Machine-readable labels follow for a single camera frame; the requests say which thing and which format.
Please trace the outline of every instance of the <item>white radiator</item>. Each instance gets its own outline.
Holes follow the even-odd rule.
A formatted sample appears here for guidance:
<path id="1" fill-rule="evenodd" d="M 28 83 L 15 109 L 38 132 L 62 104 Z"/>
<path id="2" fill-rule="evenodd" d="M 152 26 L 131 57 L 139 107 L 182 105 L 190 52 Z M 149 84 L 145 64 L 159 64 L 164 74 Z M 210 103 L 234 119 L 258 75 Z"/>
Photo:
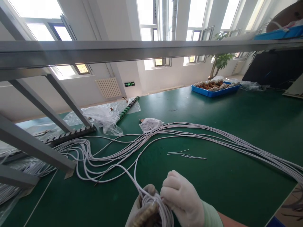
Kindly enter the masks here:
<path id="1" fill-rule="evenodd" d="M 121 96 L 121 91 L 117 83 L 116 77 L 95 80 L 95 82 L 104 98 L 113 98 Z"/>

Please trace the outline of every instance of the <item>potted plant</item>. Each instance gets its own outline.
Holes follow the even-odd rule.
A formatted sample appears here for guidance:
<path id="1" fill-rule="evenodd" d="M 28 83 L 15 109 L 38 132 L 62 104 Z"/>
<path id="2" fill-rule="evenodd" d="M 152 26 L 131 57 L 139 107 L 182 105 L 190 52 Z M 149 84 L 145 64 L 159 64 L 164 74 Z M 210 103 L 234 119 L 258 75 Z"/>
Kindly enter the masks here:
<path id="1" fill-rule="evenodd" d="M 228 37 L 228 33 L 220 32 L 215 35 L 215 40 L 220 41 L 223 38 L 227 38 L 227 37 Z M 218 75 L 219 70 L 224 69 L 225 66 L 227 66 L 228 61 L 234 57 L 233 54 L 214 54 L 211 56 L 215 58 L 215 61 L 212 65 L 211 74 L 208 77 L 209 79 L 214 78 L 213 75 L 214 75 L 215 68 L 217 68 L 217 71 L 215 74 L 215 76 L 216 76 L 216 75 Z"/>

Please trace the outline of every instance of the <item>hand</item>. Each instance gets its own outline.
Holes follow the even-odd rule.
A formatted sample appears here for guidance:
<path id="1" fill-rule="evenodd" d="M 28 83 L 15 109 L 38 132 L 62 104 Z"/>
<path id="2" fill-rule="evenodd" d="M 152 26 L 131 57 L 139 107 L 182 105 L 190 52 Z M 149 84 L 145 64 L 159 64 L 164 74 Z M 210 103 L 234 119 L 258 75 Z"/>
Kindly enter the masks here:
<path id="1" fill-rule="evenodd" d="M 160 192 L 182 227 L 203 227 L 204 208 L 194 186 L 175 170 L 168 173 Z"/>
<path id="2" fill-rule="evenodd" d="M 158 193 L 155 186 L 148 184 L 143 188 L 151 196 Z M 125 227 L 154 227 L 154 225 L 161 220 L 158 214 L 158 204 L 146 204 L 142 207 L 142 200 L 140 195 L 134 202 L 133 208 L 128 216 Z"/>

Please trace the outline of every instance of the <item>green sleeve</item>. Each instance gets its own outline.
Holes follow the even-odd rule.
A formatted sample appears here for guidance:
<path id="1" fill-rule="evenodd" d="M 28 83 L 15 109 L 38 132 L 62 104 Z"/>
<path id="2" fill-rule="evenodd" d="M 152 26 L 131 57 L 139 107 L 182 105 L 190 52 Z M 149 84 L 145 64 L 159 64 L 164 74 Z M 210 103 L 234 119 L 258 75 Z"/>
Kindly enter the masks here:
<path id="1" fill-rule="evenodd" d="M 201 201 L 204 208 L 204 227 L 224 227 L 216 209 L 207 202 Z"/>

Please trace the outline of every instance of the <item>metal shelf rail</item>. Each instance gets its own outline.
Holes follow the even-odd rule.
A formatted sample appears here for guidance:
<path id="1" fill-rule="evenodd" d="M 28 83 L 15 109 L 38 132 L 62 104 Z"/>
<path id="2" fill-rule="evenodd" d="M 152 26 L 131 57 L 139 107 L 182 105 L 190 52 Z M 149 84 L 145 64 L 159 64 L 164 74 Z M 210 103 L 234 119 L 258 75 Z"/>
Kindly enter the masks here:
<path id="1" fill-rule="evenodd" d="M 0 10 L 0 21 L 16 40 L 0 42 L 0 81 L 8 80 L 63 131 L 72 129 L 22 79 L 45 76 L 85 126 L 91 123 L 82 115 L 71 95 L 49 66 L 134 61 L 158 57 L 183 57 L 216 53 L 302 48 L 303 40 L 245 41 L 24 41 L 16 27 Z M 0 115 L 0 140 L 39 158 L 62 171 L 71 172 L 76 164 Z M 0 165 L 0 183 L 28 188 L 37 179 Z"/>

